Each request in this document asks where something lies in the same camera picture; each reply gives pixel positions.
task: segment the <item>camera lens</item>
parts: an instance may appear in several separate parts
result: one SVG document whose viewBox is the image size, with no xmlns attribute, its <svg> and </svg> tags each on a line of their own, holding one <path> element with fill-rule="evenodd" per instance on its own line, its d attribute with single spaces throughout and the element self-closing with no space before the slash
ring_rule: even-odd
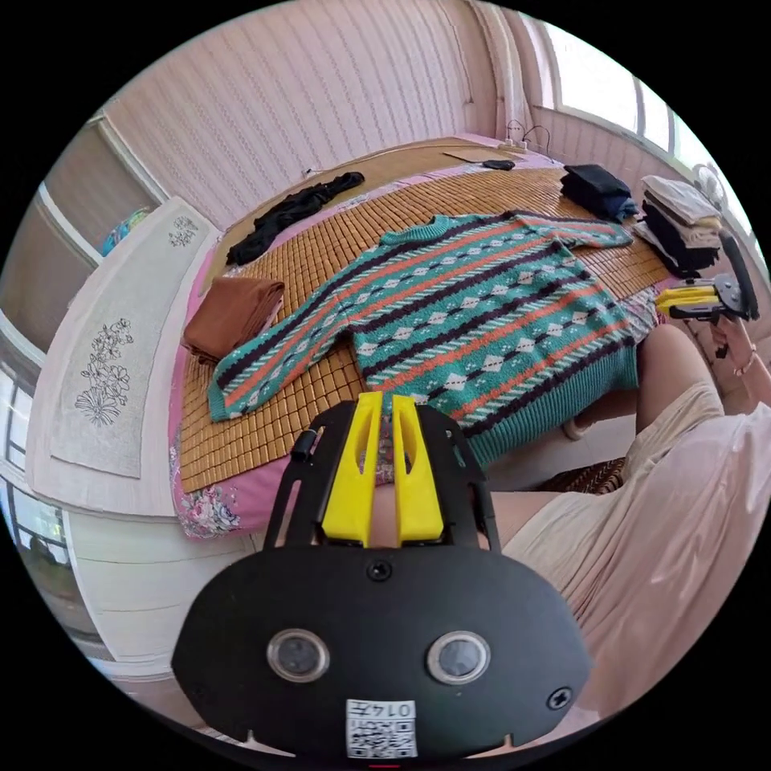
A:
<svg viewBox="0 0 771 771">
<path fill-rule="evenodd" d="M 267 662 L 271 669 L 285 680 L 292 683 L 311 683 L 326 672 L 329 652 L 312 632 L 286 629 L 268 643 Z"/>
<path fill-rule="evenodd" d="M 443 634 L 428 651 L 428 671 L 435 680 L 447 685 L 476 680 L 489 663 L 489 645 L 473 632 Z"/>
</svg>

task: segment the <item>label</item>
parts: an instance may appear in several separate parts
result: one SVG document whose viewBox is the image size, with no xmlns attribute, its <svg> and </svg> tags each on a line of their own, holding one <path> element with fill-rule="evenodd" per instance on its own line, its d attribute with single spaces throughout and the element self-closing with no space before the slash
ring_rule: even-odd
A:
<svg viewBox="0 0 771 771">
<path fill-rule="evenodd" d="M 345 702 L 348 757 L 417 757 L 414 701 Z"/>
</svg>

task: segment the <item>black cable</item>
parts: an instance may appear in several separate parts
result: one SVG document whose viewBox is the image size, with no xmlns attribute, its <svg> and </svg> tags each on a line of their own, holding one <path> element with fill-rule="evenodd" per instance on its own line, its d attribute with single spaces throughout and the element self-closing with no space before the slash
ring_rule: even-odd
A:
<svg viewBox="0 0 771 771">
<path fill-rule="evenodd" d="M 551 156 L 549 155 L 549 146 L 552 144 L 552 135 L 551 135 L 551 133 L 549 132 L 549 130 L 548 130 L 548 129 L 547 129 L 545 126 L 542 126 L 540 123 L 536 123 L 534 126 L 531 126 L 531 127 L 530 127 L 530 128 L 529 128 L 529 129 L 528 129 L 528 130 L 527 130 L 527 131 L 524 133 L 524 135 L 522 136 L 522 141 L 524 141 L 524 140 L 526 139 L 527 135 L 528 135 L 528 134 L 529 134 L 531 131 L 535 131 L 536 129 L 543 129 L 544 131 L 546 131 L 546 155 L 547 155 L 548 157 L 551 157 Z"/>
<path fill-rule="evenodd" d="M 506 138 L 511 139 L 512 138 L 512 123 L 516 123 L 520 129 L 522 129 L 522 138 L 524 139 L 527 135 L 527 131 L 525 130 L 525 127 L 516 119 L 512 118 L 507 124 L 506 124 Z"/>
</svg>

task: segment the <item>teal patterned sweater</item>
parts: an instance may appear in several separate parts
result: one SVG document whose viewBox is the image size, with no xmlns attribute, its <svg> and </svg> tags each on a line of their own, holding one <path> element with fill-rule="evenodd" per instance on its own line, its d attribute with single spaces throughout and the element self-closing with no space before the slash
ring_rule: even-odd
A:
<svg viewBox="0 0 771 771">
<path fill-rule="evenodd" d="M 488 464 L 636 387 L 626 313 L 569 251 L 631 240 L 613 223 L 523 211 L 437 215 L 386 233 L 219 362 L 212 419 L 257 409 L 348 335 L 369 389 L 450 415 Z"/>
</svg>

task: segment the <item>sweater sleeve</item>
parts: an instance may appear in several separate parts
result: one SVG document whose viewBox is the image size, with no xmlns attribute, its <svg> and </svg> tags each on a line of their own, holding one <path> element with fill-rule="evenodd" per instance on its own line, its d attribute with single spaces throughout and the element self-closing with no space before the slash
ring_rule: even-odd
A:
<svg viewBox="0 0 771 771">
<path fill-rule="evenodd" d="M 560 241 L 569 249 L 625 247 L 633 240 L 621 225 L 601 219 L 540 217 L 535 214 L 521 215 L 520 219 L 542 238 Z"/>
<path fill-rule="evenodd" d="M 208 390 L 211 419 L 257 410 L 316 364 L 348 324 L 335 292 L 319 287 L 291 316 L 217 364 Z"/>
</svg>

